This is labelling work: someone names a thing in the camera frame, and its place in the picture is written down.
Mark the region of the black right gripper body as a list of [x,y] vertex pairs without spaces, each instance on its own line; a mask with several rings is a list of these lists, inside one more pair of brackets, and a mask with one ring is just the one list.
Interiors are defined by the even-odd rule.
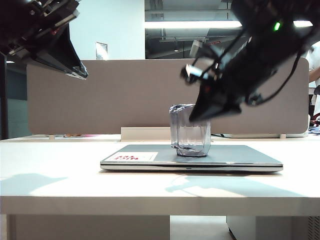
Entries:
[[292,21],[273,21],[257,26],[249,41],[223,66],[216,92],[225,95],[229,104],[262,105],[273,99],[285,86],[263,98],[257,89],[271,78],[287,59],[295,56],[288,82],[301,55],[310,46],[311,28],[296,27]]

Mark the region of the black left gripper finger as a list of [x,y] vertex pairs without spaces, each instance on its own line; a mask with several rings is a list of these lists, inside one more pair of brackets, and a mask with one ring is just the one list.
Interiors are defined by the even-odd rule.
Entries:
[[43,64],[41,62],[37,62],[37,61],[30,61],[27,63],[27,65],[31,65],[31,66],[37,66],[40,68],[44,68],[44,69],[48,69],[48,70],[53,70],[59,73],[63,73],[67,76],[73,77],[73,78],[78,78],[81,80],[86,80],[89,73],[87,71],[86,66],[83,64],[82,61],[80,61],[80,65],[79,66],[73,66],[71,68],[61,68],[61,67],[53,67],[53,66],[49,66],[47,64]]
[[32,59],[56,68],[79,66],[78,57],[70,39],[70,26],[47,29],[32,37]]

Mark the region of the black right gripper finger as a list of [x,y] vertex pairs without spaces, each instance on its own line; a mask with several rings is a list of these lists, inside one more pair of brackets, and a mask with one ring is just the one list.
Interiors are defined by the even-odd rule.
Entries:
[[233,109],[226,105],[226,96],[220,92],[214,92],[214,87],[202,83],[196,103],[189,115],[190,122],[208,121],[222,116],[231,116]]
[[229,104],[227,102],[209,99],[202,100],[200,103],[201,119],[209,120],[222,116],[232,116],[242,113],[239,104]]

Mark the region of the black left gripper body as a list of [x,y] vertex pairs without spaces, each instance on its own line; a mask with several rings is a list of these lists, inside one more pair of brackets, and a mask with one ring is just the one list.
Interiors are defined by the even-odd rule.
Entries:
[[24,62],[33,60],[33,37],[74,20],[77,0],[2,0],[0,2],[0,52]]

